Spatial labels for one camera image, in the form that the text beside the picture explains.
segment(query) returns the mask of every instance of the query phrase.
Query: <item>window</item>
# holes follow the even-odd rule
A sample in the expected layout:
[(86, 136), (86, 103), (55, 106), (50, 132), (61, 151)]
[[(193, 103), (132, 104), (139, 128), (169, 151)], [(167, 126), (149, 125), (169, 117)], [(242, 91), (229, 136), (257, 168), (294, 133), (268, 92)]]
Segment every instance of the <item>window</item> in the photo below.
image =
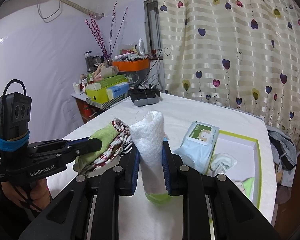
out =
[(152, 50), (161, 49), (158, 0), (147, 0), (144, 5), (148, 52), (152, 54)]

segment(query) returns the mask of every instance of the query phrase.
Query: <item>orange storage box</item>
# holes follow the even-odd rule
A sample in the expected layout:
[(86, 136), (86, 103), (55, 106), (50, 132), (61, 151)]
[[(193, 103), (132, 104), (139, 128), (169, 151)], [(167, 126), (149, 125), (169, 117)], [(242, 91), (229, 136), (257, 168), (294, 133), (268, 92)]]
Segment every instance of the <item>orange storage box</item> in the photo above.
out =
[(113, 61), (113, 66), (117, 66), (119, 71), (139, 71), (150, 67), (148, 58), (137, 61)]

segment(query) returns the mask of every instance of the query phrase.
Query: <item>curtain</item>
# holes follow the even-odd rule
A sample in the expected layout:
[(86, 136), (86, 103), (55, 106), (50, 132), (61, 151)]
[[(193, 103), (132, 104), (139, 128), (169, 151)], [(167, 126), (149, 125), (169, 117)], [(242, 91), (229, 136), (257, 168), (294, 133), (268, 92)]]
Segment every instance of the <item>curtain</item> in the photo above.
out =
[(294, 0), (158, 0), (166, 93), (249, 112), (300, 149)]

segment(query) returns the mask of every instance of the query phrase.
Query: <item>blue rubber band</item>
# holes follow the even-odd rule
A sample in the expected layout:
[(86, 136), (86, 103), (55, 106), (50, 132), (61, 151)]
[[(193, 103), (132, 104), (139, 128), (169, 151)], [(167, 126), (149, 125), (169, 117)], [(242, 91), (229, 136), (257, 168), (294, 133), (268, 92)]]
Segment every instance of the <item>blue rubber band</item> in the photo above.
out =
[(30, 131), (28, 131), (21, 139), (15, 141), (5, 141), (0, 138), (0, 150), (5, 152), (14, 152), (29, 141), (29, 136)]

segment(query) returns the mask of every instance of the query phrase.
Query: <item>white cup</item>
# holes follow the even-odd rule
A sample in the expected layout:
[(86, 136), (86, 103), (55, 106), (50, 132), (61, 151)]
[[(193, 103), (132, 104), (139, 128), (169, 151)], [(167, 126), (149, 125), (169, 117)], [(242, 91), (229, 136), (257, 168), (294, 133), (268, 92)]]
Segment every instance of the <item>white cup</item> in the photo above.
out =
[(75, 84), (75, 85), (72, 85), (72, 86), (73, 86), (74, 92), (76, 94), (80, 94), (81, 93), (80, 84)]

